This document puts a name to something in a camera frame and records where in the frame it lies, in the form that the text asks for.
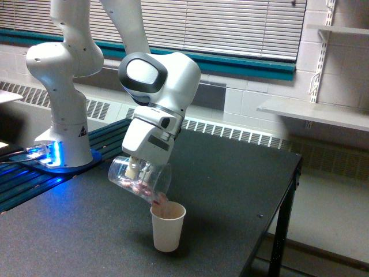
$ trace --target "clear plastic cup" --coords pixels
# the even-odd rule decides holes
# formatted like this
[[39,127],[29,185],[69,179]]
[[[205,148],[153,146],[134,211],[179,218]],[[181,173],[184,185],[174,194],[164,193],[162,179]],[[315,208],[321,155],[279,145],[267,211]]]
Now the clear plastic cup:
[[171,166],[154,166],[145,160],[117,156],[110,165],[109,180],[149,203],[166,199],[171,182]]
[[178,248],[186,209],[179,203],[167,202],[165,212],[159,205],[150,209],[154,246],[162,252],[172,252]]

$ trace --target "gray table surface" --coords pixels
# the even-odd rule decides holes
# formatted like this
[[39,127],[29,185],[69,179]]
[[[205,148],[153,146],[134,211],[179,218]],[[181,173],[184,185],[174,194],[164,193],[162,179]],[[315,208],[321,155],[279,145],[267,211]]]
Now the gray table surface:
[[0,276],[239,276],[300,159],[183,131],[168,193],[187,209],[179,249],[153,247],[149,204],[110,183],[107,162],[0,216]]

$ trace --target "paper cup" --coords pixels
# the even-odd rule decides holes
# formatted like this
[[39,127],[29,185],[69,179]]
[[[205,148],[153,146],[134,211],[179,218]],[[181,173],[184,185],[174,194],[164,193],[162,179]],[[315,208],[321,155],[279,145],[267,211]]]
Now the paper cup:
[[150,209],[154,246],[162,252],[172,252],[178,248],[183,218],[186,214],[186,209],[179,203],[169,201],[167,205],[167,212],[163,218],[160,217],[159,206],[154,205]]

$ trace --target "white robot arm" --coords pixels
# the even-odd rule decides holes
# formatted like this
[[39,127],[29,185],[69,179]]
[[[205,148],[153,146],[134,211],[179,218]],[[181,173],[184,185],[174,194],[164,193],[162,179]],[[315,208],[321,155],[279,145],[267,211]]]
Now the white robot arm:
[[131,155],[126,176],[135,178],[136,164],[168,162],[186,109],[194,99],[201,71],[182,53],[150,54],[138,0],[100,0],[116,25],[127,56],[119,67],[119,79],[137,107],[122,149]]
[[[103,53],[89,29],[90,0],[51,0],[51,19],[63,30],[62,43],[42,43],[27,52],[27,67],[46,87],[51,102],[51,127],[35,143],[54,145],[54,155],[39,160],[52,169],[78,167],[92,161],[87,136],[86,97],[73,77],[89,76],[103,66]],[[36,158],[38,153],[30,155]]]

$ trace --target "teal window frame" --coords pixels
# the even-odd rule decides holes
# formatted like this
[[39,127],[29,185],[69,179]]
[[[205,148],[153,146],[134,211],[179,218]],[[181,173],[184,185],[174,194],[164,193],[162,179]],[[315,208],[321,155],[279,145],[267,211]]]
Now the teal window frame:
[[[14,31],[0,28],[0,43],[32,46],[43,42],[62,42],[63,37],[37,32]],[[122,59],[126,56],[122,43],[96,40],[105,57]],[[150,48],[153,54],[170,54],[173,51]],[[230,74],[233,76],[253,76],[292,81],[296,70],[295,63],[263,61],[250,58],[237,58],[205,53],[181,51],[196,61],[203,72]]]

